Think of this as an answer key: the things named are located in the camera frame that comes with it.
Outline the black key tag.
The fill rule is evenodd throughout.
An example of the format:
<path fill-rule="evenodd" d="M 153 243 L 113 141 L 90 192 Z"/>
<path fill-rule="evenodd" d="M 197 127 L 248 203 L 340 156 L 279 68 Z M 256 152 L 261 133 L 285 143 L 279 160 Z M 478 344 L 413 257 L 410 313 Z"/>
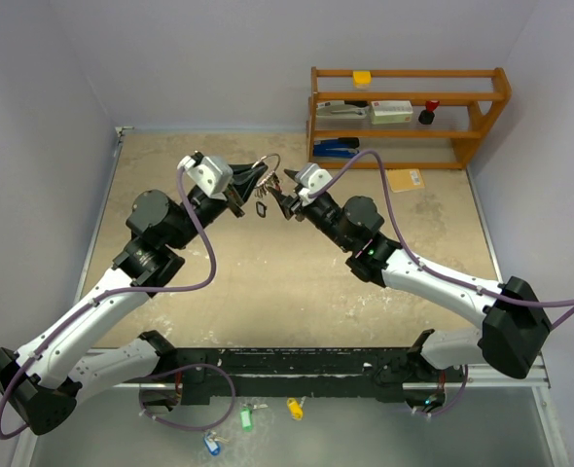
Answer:
<path fill-rule="evenodd" d="M 261 202 L 260 200 L 258 200 L 255 203 L 255 210 L 256 210 L 257 215 L 260 218 L 266 218 L 267 217 L 268 207 L 263 202 Z"/>

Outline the bunch of silver keys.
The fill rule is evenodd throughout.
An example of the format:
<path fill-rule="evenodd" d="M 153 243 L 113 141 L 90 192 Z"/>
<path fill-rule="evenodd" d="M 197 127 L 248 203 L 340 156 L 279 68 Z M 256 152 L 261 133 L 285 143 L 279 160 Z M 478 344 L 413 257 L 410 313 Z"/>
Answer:
<path fill-rule="evenodd" d="M 274 171 L 257 183 L 254 195 L 256 198 L 263 198 L 270 192 L 270 190 L 278 192 L 282 191 L 279 177 Z"/>

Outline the large silver keyring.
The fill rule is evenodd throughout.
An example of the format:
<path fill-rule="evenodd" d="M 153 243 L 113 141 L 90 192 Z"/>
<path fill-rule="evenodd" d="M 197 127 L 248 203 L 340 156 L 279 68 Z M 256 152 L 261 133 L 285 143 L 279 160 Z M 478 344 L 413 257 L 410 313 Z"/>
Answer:
<path fill-rule="evenodd" d="M 264 167 L 265 176 L 271 176 L 281 165 L 281 156 L 278 153 L 269 153 L 258 158 L 252 165 L 253 168 L 258 166 Z"/>

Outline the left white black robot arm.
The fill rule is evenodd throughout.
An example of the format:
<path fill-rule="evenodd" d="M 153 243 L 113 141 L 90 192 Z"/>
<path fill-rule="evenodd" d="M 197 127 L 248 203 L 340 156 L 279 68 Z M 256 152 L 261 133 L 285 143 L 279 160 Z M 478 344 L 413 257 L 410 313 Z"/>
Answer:
<path fill-rule="evenodd" d="M 153 189 L 134 200 L 130 239 L 96 284 L 49 329 L 17 350 L 0 348 L 0 440 L 21 428 L 2 428 L 12 407 L 35 435 L 51 432 L 91 396 L 135 377 L 165 381 L 176 359 L 160 334 L 145 333 L 111 357 L 87 357 L 110 329 L 156 295 L 208 287 L 218 271 L 207 227 L 224 212 L 243 214 L 264 162 L 228 164 L 214 156 L 187 156 L 176 169 L 180 200 Z"/>

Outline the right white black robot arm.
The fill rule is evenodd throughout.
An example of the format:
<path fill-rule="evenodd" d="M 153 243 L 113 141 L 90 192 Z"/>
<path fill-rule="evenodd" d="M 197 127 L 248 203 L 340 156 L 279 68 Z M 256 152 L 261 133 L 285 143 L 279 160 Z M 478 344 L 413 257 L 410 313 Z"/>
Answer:
<path fill-rule="evenodd" d="M 507 377 L 527 376 L 552 330 L 528 282 L 513 276 L 499 283 L 413 258 L 381 232 L 384 220 L 371 198 L 354 196 L 338 205 L 329 193 L 314 197 L 312 192 L 331 180 L 314 163 L 289 175 L 297 183 L 292 195 L 269 189 L 283 216 L 308 220 L 326 235 L 347 254 L 356 277 L 416 295 L 469 322 L 463 330 L 428 330 L 419 336 L 408 359 L 415 378 L 430 380 L 448 367 L 480 363 Z"/>

